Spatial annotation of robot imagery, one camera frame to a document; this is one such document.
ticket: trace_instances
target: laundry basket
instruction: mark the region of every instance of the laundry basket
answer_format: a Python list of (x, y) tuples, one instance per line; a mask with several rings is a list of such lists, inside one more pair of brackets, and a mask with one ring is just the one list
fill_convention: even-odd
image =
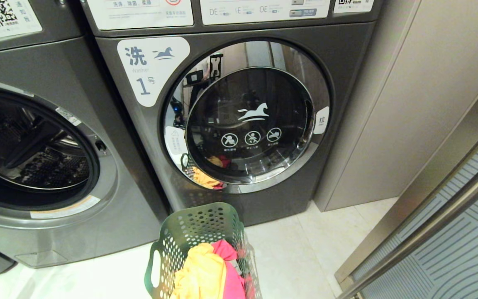
[(190, 248), (223, 239), (237, 250), (246, 299), (261, 299), (254, 250), (247, 242), (243, 223), (233, 206), (221, 202), (174, 212), (163, 222), (145, 273), (145, 287), (152, 299), (169, 298), (175, 272), (184, 266)]

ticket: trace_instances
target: tiled floor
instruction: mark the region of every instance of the tiled floor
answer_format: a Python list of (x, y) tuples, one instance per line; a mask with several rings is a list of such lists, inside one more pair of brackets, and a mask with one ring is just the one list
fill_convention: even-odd
[[(246, 229), (264, 299), (335, 298), (335, 271), (396, 199), (306, 212)], [(149, 299), (143, 284), (150, 245), (83, 262), (0, 275), (0, 299)]]

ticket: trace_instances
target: white sticker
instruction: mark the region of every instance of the white sticker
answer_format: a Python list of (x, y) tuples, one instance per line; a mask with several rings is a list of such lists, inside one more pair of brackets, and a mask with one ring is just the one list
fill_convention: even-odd
[(80, 202), (67, 206), (66, 208), (59, 208), (58, 210), (51, 211), (31, 211), (32, 219), (53, 219), (67, 217), (80, 212), (84, 212), (88, 208), (95, 206), (101, 199), (88, 195), (85, 199), (82, 199)]
[(205, 25), (322, 19), (330, 0), (200, 0)]
[(21, 93), (22, 95), (34, 97), (34, 93), (29, 93), (28, 91), (24, 91), (23, 89), (19, 89), (18, 87), (13, 87), (5, 83), (0, 82), (0, 88), (6, 89), (7, 91), (12, 91), (14, 93)]
[(158, 100), (165, 82), (189, 55), (182, 37), (125, 39), (117, 44), (130, 85), (138, 102), (151, 107)]
[(101, 30), (193, 25), (191, 0), (88, 0)]
[(82, 121), (80, 121), (78, 118), (76, 118), (74, 115), (72, 115), (68, 110), (65, 110), (64, 108), (58, 107), (57, 109), (55, 109), (55, 111), (58, 112), (60, 115), (62, 115), (75, 127), (82, 123)]
[(0, 37), (41, 32), (28, 0), (0, 0)]
[(165, 127), (165, 146), (173, 155), (186, 154), (188, 146), (184, 139), (185, 131), (179, 127)]
[(329, 107), (322, 108), (317, 112), (317, 121), (313, 134), (323, 134), (328, 127), (329, 121)]
[(333, 13), (369, 12), (372, 10), (373, 0), (336, 0)]

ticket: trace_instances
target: pink clothing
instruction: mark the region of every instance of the pink clothing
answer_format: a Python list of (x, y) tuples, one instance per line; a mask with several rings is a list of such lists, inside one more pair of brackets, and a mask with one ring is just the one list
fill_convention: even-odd
[(244, 279), (237, 274), (234, 266), (229, 262), (237, 260), (237, 252), (226, 242), (226, 240), (220, 240), (213, 245), (213, 253), (222, 257), (226, 264), (226, 284), (224, 285), (223, 299), (245, 299), (244, 292)]

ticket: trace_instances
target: horse logo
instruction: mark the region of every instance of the horse logo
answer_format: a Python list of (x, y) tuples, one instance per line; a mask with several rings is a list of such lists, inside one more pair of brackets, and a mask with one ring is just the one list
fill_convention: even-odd
[(174, 57), (172, 54), (171, 54), (171, 51), (173, 49), (171, 49), (171, 47), (168, 47), (167, 49), (165, 49), (165, 51), (163, 52), (160, 52), (160, 51), (152, 51), (152, 53), (158, 53), (156, 55), (156, 57), (154, 57), (154, 59), (158, 59), (158, 60), (162, 60), (162, 59), (172, 59), (171, 57)]
[(268, 109), (268, 106), (266, 103), (260, 104), (256, 110), (247, 110), (247, 109), (239, 109), (237, 112), (246, 112), (243, 116), (238, 118), (237, 120), (245, 119), (243, 120), (243, 123), (246, 123), (247, 121), (253, 121), (253, 120), (265, 120), (265, 118), (260, 118), (260, 117), (267, 117), (269, 116), (267, 113), (265, 113), (265, 109)]

